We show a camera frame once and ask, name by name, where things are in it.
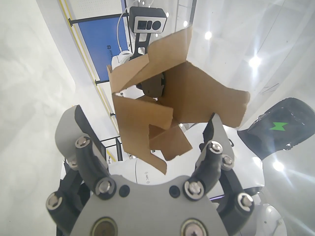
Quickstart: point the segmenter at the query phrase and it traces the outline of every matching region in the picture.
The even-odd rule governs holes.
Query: camera
[[[129,27],[133,33],[162,33],[166,14],[161,8],[131,7]]]

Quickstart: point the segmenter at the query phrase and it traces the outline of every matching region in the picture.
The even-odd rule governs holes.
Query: silver metal plate
[[[112,179],[117,184],[115,195],[109,200],[92,195],[74,225],[71,236],[89,236],[94,223],[102,217],[115,221],[118,236],[180,235],[184,222],[192,218],[205,226],[208,236],[228,236],[215,205],[207,197],[193,202],[184,196],[182,187],[188,178],[180,176],[165,184],[146,186],[113,175]],[[122,185],[130,188],[125,198],[118,193]],[[178,198],[172,198],[169,194],[172,185],[180,189]]]

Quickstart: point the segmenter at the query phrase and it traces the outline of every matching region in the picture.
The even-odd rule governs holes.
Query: brown cardboard
[[[119,133],[127,153],[151,164],[164,174],[166,163],[151,154],[161,150],[168,161],[191,149],[179,123],[208,122],[219,114],[223,124],[240,125],[249,93],[227,88],[186,61],[191,28],[157,40],[148,54],[107,71]],[[162,97],[129,99],[116,96],[131,85],[164,72]]]

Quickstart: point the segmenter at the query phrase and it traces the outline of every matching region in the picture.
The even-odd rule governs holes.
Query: camera lens
[[[139,30],[145,30],[146,27],[146,20],[139,20],[138,21],[138,29]]]
[[[147,30],[150,30],[151,27],[152,27],[152,21],[151,21],[151,20],[148,20],[148,23],[147,23],[147,25],[146,25],[146,29],[147,29]]]
[[[160,21],[157,20],[157,21],[153,22],[152,29],[158,30],[160,27],[161,27],[161,22]]]

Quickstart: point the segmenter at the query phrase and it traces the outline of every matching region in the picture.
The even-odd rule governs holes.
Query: blue wall panel
[[[79,23],[88,51],[101,81],[108,80],[107,65],[113,56],[120,53],[117,38],[118,18],[94,20]],[[128,50],[123,19],[119,23],[119,43],[122,50]]]

